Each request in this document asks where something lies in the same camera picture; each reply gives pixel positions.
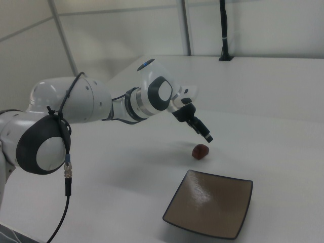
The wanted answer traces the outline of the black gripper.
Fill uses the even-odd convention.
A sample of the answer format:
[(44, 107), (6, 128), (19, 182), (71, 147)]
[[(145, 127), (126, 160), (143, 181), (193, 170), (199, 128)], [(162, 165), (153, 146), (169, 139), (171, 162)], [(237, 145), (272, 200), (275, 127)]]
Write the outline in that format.
[(187, 122), (187, 124), (193, 128), (197, 134), (202, 135), (208, 143), (211, 143), (213, 137), (210, 134), (210, 130), (195, 116), (195, 112), (195, 106), (190, 103), (181, 107), (179, 110), (172, 112), (172, 115), (179, 122)]

